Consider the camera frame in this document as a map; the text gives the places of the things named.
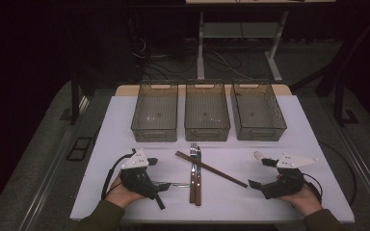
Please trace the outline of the wooden-handled knife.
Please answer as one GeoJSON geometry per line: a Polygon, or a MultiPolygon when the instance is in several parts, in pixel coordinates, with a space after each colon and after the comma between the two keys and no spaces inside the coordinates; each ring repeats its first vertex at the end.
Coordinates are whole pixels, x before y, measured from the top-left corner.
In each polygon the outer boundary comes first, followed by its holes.
{"type": "MultiPolygon", "coordinates": [[[[201,150],[200,150],[200,147],[197,146],[197,160],[199,162],[201,162],[201,150]]],[[[197,165],[197,170],[196,170],[196,202],[195,202],[195,205],[196,206],[200,206],[201,205],[201,167],[199,165],[197,165]]]]}

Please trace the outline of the white metal desk frame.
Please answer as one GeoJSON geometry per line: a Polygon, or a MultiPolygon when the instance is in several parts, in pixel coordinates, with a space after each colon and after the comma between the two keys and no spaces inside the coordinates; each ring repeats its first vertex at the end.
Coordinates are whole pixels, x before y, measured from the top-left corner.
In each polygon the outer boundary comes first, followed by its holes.
{"type": "Polygon", "coordinates": [[[294,8],[326,7],[333,5],[336,0],[185,0],[186,7],[199,8],[198,13],[198,52],[197,52],[197,78],[205,78],[203,42],[205,39],[271,39],[272,46],[264,52],[265,60],[270,68],[272,77],[281,82],[275,55],[283,34],[286,20],[294,8]],[[278,19],[264,22],[210,22],[206,20],[208,10],[216,7],[222,11],[259,10],[265,7],[274,10],[281,7],[278,19]]]}

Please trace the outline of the wooden-handled fork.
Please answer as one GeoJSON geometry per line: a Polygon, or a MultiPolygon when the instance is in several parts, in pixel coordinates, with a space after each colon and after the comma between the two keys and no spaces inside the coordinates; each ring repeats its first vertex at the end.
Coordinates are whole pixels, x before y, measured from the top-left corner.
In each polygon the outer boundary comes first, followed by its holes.
{"type": "MultiPolygon", "coordinates": [[[[191,143],[190,146],[190,157],[195,159],[197,157],[197,144],[195,142],[191,143]]],[[[190,178],[190,203],[196,203],[196,166],[192,164],[191,166],[191,178],[190,178]]]]}

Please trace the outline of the metal spoon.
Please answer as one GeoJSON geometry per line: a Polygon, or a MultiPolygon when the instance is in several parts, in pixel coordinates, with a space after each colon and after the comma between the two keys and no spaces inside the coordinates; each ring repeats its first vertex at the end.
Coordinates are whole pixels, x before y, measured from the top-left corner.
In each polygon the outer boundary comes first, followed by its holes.
{"type": "Polygon", "coordinates": [[[169,185],[170,187],[179,187],[179,188],[189,188],[189,183],[175,183],[175,182],[159,182],[159,181],[152,181],[155,185],[169,185]]]}

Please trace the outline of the person's left hand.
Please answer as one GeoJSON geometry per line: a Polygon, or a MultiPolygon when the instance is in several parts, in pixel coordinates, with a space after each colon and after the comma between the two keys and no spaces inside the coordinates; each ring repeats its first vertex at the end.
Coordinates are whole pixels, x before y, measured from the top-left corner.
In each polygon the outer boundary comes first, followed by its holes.
{"type": "Polygon", "coordinates": [[[111,185],[111,189],[106,193],[105,199],[122,209],[127,208],[133,202],[143,199],[141,194],[126,189],[118,176],[111,185]]]}

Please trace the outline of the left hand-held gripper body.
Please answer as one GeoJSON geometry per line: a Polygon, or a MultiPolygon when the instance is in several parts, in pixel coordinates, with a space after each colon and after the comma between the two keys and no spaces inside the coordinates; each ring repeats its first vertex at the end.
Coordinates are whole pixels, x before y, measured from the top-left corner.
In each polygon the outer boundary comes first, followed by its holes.
{"type": "Polygon", "coordinates": [[[159,208],[164,210],[165,205],[159,196],[161,189],[152,183],[146,172],[149,166],[150,160],[145,152],[142,149],[136,151],[121,165],[119,175],[121,183],[129,191],[155,200],[159,208]]]}

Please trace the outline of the black stand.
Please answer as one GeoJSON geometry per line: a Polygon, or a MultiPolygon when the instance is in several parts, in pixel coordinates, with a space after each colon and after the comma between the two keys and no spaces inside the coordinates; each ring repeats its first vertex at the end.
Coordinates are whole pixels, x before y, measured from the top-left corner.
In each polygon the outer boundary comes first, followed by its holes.
{"type": "Polygon", "coordinates": [[[74,124],[80,115],[81,96],[91,96],[95,90],[95,84],[91,78],[81,70],[70,73],[71,79],[71,124],[74,124]]]}
{"type": "Polygon", "coordinates": [[[341,127],[346,124],[358,124],[355,114],[351,110],[344,110],[344,80],[338,79],[335,85],[333,116],[341,127]]]}

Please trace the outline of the smoky clear plastic bin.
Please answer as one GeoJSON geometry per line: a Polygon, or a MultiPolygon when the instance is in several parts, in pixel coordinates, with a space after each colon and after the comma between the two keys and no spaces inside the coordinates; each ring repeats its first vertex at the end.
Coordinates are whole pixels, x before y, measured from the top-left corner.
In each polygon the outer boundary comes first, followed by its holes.
{"type": "Polygon", "coordinates": [[[131,130],[137,142],[177,141],[178,83],[142,81],[131,130]]]}
{"type": "Polygon", "coordinates": [[[227,140],[230,121],[222,80],[187,81],[184,128],[187,141],[227,140]]]}
{"type": "Polygon", "coordinates": [[[234,80],[230,93],[239,141],[279,141],[287,124],[267,80],[234,80]]]}

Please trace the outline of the black floor outlet frame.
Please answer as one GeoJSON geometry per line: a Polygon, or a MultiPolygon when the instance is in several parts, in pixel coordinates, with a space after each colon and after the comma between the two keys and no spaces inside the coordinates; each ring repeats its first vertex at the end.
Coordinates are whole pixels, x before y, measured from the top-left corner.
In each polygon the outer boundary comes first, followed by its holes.
{"type": "Polygon", "coordinates": [[[66,159],[72,162],[83,161],[86,158],[91,141],[91,137],[78,137],[68,152],[66,159]]]}

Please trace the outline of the white table cover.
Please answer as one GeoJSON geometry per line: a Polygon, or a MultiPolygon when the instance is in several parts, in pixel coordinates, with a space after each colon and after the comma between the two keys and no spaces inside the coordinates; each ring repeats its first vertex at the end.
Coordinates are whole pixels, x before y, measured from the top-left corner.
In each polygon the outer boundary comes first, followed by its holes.
{"type": "MultiPolygon", "coordinates": [[[[154,181],[189,183],[191,165],[176,156],[188,152],[190,144],[184,133],[177,133],[175,142],[137,142],[131,131],[136,106],[134,96],[115,96],[111,99],[99,131],[92,156],[71,211],[71,218],[88,216],[96,207],[109,169],[118,169],[120,157],[133,150],[143,150],[148,157],[158,159],[147,173],[154,181]]],[[[275,181],[278,172],[265,167],[254,157],[278,159],[284,153],[317,159],[316,164],[302,171],[318,180],[323,188],[322,203],[341,222],[355,219],[341,191],[298,98],[282,95],[278,98],[287,129],[279,141],[239,141],[230,134],[225,142],[200,143],[204,163],[223,172],[218,176],[204,170],[201,173],[201,205],[189,201],[189,188],[171,187],[161,192],[165,205],[161,210],[155,200],[142,199],[130,205],[124,223],[284,223],[301,219],[288,203],[266,199],[262,192],[247,188],[249,180],[262,184],[275,181]]]]}

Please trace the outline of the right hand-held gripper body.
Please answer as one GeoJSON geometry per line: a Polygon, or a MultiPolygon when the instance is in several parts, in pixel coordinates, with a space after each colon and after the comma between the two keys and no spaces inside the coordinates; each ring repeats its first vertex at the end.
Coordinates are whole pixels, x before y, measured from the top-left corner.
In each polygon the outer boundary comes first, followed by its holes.
{"type": "Polygon", "coordinates": [[[262,184],[261,191],[266,199],[297,193],[303,185],[308,185],[316,194],[316,197],[319,197],[319,192],[315,186],[306,182],[304,174],[299,170],[299,167],[316,164],[317,159],[284,153],[277,160],[277,180],[273,183],[262,184]]]}

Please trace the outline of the person's right hand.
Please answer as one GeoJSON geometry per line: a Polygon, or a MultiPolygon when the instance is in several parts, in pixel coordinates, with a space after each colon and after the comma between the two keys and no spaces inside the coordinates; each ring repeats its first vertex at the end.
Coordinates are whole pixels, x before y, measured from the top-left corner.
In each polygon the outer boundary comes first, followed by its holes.
{"type": "Polygon", "coordinates": [[[290,203],[304,217],[323,209],[321,202],[308,185],[303,185],[299,192],[281,196],[279,199],[290,203]]]}

